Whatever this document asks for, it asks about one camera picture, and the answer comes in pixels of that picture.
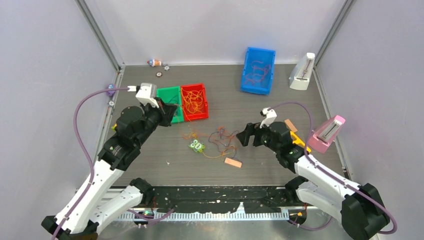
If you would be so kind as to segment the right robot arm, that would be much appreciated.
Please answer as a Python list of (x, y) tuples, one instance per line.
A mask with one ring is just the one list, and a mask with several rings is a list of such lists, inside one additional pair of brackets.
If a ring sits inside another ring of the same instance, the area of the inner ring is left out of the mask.
[(294, 143), (283, 122), (270, 126), (247, 123), (236, 137), (246, 147), (253, 136), (254, 147), (265, 146), (275, 153), (279, 164), (297, 174), (285, 188), (291, 205), (313, 205), (341, 223), (354, 240), (369, 240), (390, 223), (383, 201), (371, 184), (360, 185), (321, 164), (301, 145)]

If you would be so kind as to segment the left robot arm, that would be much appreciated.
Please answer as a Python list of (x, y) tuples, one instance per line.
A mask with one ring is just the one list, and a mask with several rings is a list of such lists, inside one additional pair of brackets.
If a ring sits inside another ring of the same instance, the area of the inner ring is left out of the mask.
[(153, 187), (144, 179), (133, 179), (116, 197), (100, 205), (112, 184), (140, 155), (142, 145), (158, 126), (169, 127), (178, 107), (159, 102), (130, 106), (116, 120), (115, 133), (98, 154), (83, 186), (57, 215), (46, 216), (41, 225), (54, 240), (95, 240), (121, 214), (132, 207), (148, 207), (153, 202)]

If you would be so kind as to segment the wooden block near right arm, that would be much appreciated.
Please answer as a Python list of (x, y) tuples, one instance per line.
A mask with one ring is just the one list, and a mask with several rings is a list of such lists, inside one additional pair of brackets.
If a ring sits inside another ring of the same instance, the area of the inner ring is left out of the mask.
[(295, 127), (295, 125), (292, 123), (290, 119), (285, 119), (284, 123), (291, 132), (296, 133), (298, 131), (298, 129)]

